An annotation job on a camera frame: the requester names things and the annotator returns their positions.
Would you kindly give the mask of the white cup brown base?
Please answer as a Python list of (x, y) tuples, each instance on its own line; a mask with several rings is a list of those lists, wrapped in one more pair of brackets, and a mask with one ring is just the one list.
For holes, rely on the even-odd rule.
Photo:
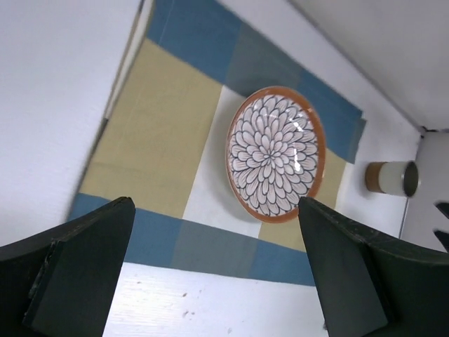
[(368, 191), (411, 198), (420, 186), (420, 175), (414, 161), (374, 161), (365, 170)]

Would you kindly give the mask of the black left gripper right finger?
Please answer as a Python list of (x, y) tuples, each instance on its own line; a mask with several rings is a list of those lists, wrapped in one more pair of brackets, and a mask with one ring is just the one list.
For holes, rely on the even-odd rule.
[(311, 197), (299, 221), (329, 336), (447, 336), (448, 254)]

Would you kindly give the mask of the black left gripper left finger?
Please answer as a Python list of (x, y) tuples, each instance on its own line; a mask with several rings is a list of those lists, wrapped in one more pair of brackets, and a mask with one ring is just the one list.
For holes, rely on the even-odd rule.
[(2, 336), (101, 336), (135, 218), (119, 197), (1, 247)]

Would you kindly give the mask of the floral orange rimmed plate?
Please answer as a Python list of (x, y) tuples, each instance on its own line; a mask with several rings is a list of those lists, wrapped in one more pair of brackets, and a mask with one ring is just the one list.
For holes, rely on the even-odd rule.
[(227, 177), (250, 215), (265, 223), (297, 217), (301, 197), (317, 195), (326, 136), (315, 109), (297, 91), (270, 86), (237, 109), (227, 134)]

